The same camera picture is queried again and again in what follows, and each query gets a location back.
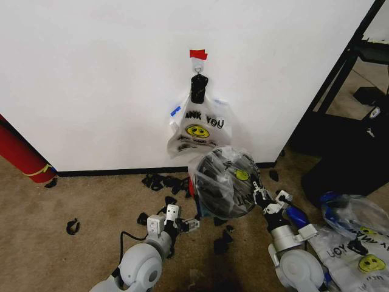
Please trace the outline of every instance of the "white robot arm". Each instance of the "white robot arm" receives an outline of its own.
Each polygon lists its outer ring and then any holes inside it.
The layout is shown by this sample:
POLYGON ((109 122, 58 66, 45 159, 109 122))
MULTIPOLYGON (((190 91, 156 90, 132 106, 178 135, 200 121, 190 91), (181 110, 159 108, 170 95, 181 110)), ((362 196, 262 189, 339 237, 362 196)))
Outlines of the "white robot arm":
POLYGON ((315 236, 316 228, 309 224, 300 209, 290 206, 288 215, 298 226, 298 234, 294 234, 290 223, 283 218, 283 211, 291 203, 292 195, 282 190, 274 200, 260 182, 254 181, 253 185, 254 202, 262 208, 268 223, 267 230, 273 237, 268 251, 280 282, 284 287, 292 287, 299 292, 318 291, 324 280, 322 266, 310 253, 292 249, 315 236))
POLYGON ((166 215, 148 217, 145 241, 129 248, 115 271, 90 292, 151 291, 160 278, 162 262, 170 255, 179 231, 189 232, 199 227, 199 221, 195 219, 180 221, 180 211, 179 206, 168 205, 166 215))

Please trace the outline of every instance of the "red tape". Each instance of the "red tape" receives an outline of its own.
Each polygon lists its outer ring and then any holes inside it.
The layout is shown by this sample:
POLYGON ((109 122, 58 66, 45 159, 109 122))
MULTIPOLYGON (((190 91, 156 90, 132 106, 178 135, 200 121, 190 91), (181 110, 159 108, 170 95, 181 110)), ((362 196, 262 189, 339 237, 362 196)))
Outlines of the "red tape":
POLYGON ((189 50, 190 58, 197 58, 201 60, 206 60, 208 54, 205 53, 205 50, 189 50))

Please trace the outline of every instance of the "floor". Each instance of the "floor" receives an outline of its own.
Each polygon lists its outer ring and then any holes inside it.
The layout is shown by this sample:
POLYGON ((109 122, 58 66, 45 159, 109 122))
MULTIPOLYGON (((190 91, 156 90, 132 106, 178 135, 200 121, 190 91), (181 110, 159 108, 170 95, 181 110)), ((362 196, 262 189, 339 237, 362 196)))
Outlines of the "floor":
MULTIPOLYGON (((329 113, 361 118, 369 107, 359 105, 352 93, 370 82, 386 90, 386 67, 358 62, 329 113)), ((264 185, 275 192, 284 189, 311 221, 323 224, 321 213, 305 200, 300 179, 320 158, 294 153, 287 146, 275 170, 280 180, 261 170, 264 185)), ((184 178, 187 173, 172 174, 184 178)), ((136 223, 141 212, 155 214, 171 195, 182 207, 182 217, 196 214, 195 203, 184 192, 171 194, 144 186, 144 175, 59 178, 47 189, 35 184, 0 157, 0 291, 89 291, 107 278, 119 261, 119 234, 139 237, 146 229, 136 223), (80 231, 68 235, 66 223, 77 217, 80 231)), ((389 184, 370 198, 389 212, 389 184)), ((231 220, 234 242, 223 255, 215 255, 213 241, 225 225, 215 226, 210 217, 201 228, 177 238, 176 253, 164 263, 155 291, 284 291, 267 246, 271 241, 259 209, 231 220)), ((125 248, 136 242, 126 238, 125 248)))

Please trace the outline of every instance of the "smiley face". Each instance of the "smiley face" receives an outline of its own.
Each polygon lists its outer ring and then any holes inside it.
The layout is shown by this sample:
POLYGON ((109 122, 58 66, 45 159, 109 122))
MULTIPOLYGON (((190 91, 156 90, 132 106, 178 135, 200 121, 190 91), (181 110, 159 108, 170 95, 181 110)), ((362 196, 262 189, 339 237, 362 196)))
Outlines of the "smiley face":
POLYGON ((359 271, 363 273, 370 273, 373 271, 380 271, 385 269, 386 264, 383 260, 376 257, 374 254, 368 254, 359 261, 359 271))
POLYGON ((185 130, 190 136, 195 138, 204 139, 209 137, 209 132, 199 125, 190 125, 185 130))
POLYGON ((374 230, 363 226, 359 228, 359 230, 361 230, 364 234, 377 234, 377 232, 375 232, 374 230))
POLYGON ((249 174, 240 169, 235 170, 235 176, 240 181, 247 181, 249 179, 249 174))

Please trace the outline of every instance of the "black baseboard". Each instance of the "black baseboard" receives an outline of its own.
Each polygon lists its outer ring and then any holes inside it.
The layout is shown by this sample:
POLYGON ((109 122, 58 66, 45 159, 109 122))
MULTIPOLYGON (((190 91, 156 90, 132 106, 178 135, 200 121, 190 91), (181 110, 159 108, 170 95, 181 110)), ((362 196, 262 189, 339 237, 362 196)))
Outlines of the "black baseboard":
MULTIPOLYGON (((256 165, 261 169, 274 167, 276 162, 263 162, 256 165)), ((170 173, 170 172, 188 172, 187 166, 179 167, 156 167, 150 169, 107 169, 107 170, 76 170, 69 172, 58 172, 61 177, 68 176, 100 176, 100 175, 139 175, 146 173, 170 173)))

